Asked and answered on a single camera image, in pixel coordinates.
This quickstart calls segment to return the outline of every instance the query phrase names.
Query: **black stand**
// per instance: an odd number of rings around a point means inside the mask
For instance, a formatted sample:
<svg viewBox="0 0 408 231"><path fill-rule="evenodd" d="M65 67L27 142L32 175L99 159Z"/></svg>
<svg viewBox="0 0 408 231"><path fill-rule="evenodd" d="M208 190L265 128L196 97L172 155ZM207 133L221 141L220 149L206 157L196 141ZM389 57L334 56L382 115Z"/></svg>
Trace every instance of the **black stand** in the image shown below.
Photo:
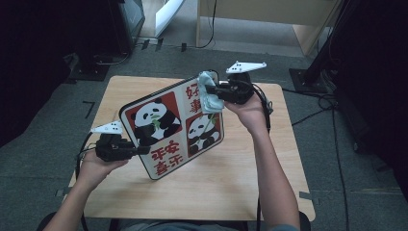
<svg viewBox="0 0 408 231"><path fill-rule="evenodd" d="M314 92L314 93L327 93L326 85L324 81L318 77L314 83L306 83L305 77L307 77L306 69L289 69L291 73L294 89L298 92Z"/></svg>
<svg viewBox="0 0 408 231"><path fill-rule="evenodd" d="M329 42L325 42L308 69L289 69L296 91L327 93L327 88L320 76L320 72L328 64L329 48Z"/></svg>

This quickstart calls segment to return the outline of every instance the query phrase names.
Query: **white object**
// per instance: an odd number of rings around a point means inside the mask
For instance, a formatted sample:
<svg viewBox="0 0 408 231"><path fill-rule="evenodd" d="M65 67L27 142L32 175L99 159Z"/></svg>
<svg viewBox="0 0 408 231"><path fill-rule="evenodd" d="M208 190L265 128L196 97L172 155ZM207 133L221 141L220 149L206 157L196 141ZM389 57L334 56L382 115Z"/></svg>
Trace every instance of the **white object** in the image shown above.
<svg viewBox="0 0 408 231"><path fill-rule="evenodd" d="M90 129L92 133L103 133L103 134L122 134L122 123L117 120L114 122L107 123L95 128Z"/></svg>
<svg viewBox="0 0 408 231"><path fill-rule="evenodd" d="M244 73L254 69L260 69L267 67L267 64L261 63L240 63L238 61L235 62L231 67L227 68L227 74L235 74L235 73Z"/></svg>

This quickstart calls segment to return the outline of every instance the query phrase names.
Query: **panda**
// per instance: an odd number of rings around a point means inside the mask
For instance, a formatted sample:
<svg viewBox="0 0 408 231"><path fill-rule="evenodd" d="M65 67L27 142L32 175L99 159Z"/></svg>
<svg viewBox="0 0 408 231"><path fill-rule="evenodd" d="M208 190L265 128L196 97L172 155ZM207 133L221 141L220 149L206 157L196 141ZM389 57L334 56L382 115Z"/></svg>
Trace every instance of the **panda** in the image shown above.
<svg viewBox="0 0 408 231"><path fill-rule="evenodd" d="M209 147L218 140L219 131L213 119L214 114L202 115L191 123L188 133L189 151L191 155Z"/></svg>
<svg viewBox="0 0 408 231"><path fill-rule="evenodd" d="M141 146L150 146L175 134L181 126L180 118L168 110L162 98L143 105L135 114L135 137Z"/></svg>

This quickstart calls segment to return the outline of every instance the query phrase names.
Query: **black cable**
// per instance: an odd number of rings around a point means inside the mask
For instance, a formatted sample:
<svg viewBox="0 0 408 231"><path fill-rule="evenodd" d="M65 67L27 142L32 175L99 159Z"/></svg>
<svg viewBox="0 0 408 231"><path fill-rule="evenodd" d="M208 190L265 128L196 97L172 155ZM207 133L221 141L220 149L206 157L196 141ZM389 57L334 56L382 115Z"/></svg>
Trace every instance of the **black cable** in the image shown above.
<svg viewBox="0 0 408 231"><path fill-rule="evenodd" d="M211 41L213 40L213 38L214 38L214 30L215 30L215 28L214 28L214 21L215 21L215 19L216 19L216 9L217 9L217 0L216 0L216 2L214 3L213 22L212 22L213 26L212 26L212 30L211 30L210 40L207 42L207 44L205 44L205 45L203 45L203 46L195 46L195 48L199 48L199 49L205 48L205 47L207 47L207 46L211 43Z"/></svg>
<svg viewBox="0 0 408 231"><path fill-rule="evenodd" d="M337 166L339 167L339 173L340 173L340 180L342 182L342 193L343 193L343 198L344 198L344 215L345 215L345 230L348 231L350 229L349 227L349 221L348 221L348 203L347 203L347 193L345 191L345 183L344 183L344 177L343 177L343 169L342 169L342 164L340 162L340 152L339 152L339 143L337 139L337 128L336 128L336 119L335 119L335 109L332 110L332 118L333 118L333 132L334 132L334 143L336 147L336 159L337 159Z"/></svg>

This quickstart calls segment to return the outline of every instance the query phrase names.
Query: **wooden table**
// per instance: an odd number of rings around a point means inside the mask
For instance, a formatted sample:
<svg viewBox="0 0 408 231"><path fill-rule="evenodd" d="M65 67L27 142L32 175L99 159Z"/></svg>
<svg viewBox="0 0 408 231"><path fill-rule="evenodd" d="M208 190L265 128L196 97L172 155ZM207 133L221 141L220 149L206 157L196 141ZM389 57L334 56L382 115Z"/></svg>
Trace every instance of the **wooden table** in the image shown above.
<svg viewBox="0 0 408 231"><path fill-rule="evenodd" d="M178 79L114 76L92 127L118 120L119 109ZM273 102L270 136L294 189L299 210L315 218L285 99L280 86L259 84ZM223 111L225 138L164 178L153 181L140 158L113 171L90 195L85 216L91 218L166 218L255 220L258 186L252 140L236 115ZM93 135L89 142L97 141Z"/></svg>
<svg viewBox="0 0 408 231"><path fill-rule="evenodd" d="M216 0L199 0L196 46L200 46L200 17L213 17ZM332 25L343 0L219 0L216 17L292 24L304 55L309 55L325 27Z"/></svg>

